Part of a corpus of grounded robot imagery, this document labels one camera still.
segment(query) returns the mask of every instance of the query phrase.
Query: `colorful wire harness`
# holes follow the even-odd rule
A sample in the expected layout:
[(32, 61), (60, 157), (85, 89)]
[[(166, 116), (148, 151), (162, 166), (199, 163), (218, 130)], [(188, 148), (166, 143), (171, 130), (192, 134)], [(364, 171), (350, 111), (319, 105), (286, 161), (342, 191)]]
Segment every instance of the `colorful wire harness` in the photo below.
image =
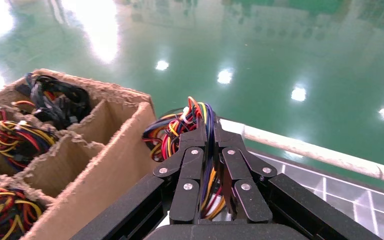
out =
[(22, 190), (0, 187), (0, 240), (20, 238), (41, 215), (41, 207)]
[(220, 184), (214, 184), (219, 181), (213, 168), (212, 157), (215, 115), (209, 104), (197, 102), (192, 97), (188, 98), (188, 106), (183, 108), (183, 112), (175, 113), (181, 109), (178, 108), (166, 112), (145, 130), (142, 139), (151, 149), (150, 157), (156, 162), (162, 162), (178, 151), (180, 135), (197, 129), (198, 119), (203, 120), (207, 135), (209, 157), (206, 165), (203, 166), (203, 186), (207, 187), (203, 187), (203, 192), (201, 193), (201, 217), (212, 220), (225, 206), (224, 198), (222, 197), (216, 208), (211, 211), (217, 197), (222, 196), (222, 187)]
[(0, 120), (0, 154), (17, 171), (26, 168), (34, 157), (46, 153), (57, 140), (53, 133), (25, 121)]

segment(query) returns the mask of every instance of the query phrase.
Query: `black cable bundle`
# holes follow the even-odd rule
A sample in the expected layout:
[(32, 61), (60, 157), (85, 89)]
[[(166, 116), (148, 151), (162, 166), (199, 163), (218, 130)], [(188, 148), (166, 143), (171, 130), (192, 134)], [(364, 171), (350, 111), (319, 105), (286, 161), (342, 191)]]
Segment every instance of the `black cable bundle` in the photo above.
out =
[(89, 94), (81, 87), (59, 81), (53, 76), (28, 73), (25, 80), (36, 107), (33, 115), (42, 122), (52, 121), (56, 129), (66, 129), (91, 113)]

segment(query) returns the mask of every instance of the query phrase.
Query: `green epoxy floor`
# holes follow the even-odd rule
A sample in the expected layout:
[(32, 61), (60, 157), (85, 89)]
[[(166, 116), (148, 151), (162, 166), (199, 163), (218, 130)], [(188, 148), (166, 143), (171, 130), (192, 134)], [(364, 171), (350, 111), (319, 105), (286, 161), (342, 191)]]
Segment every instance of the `green epoxy floor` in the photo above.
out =
[(0, 0), (0, 87), (36, 68), (384, 164), (384, 0)]

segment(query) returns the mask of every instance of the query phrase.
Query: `cardboard box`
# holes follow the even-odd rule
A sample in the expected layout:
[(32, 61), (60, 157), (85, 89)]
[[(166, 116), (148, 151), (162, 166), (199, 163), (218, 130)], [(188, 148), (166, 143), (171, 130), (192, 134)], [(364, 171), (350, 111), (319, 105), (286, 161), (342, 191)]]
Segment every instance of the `cardboard box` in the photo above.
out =
[[(21, 172), (14, 172), (0, 156), (0, 187), (20, 188), (47, 206), (23, 240), (66, 240), (158, 165), (141, 140), (156, 117), (147, 94), (47, 69), (34, 73), (84, 88), (93, 110), (80, 123), (58, 131), (58, 142)], [(10, 106), (29, 100), (14, 90), (20, 84), (25, 84), (24, 78), (0, 92), (8, 118), (52, 129)]]

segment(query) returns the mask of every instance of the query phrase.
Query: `metal grate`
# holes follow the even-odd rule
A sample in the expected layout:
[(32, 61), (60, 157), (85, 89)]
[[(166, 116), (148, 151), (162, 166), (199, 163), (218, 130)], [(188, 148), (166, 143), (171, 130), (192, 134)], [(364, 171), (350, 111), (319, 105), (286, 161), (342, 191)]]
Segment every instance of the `metal grate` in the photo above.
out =
[(384, 193), (253, 152), (384, 239)]

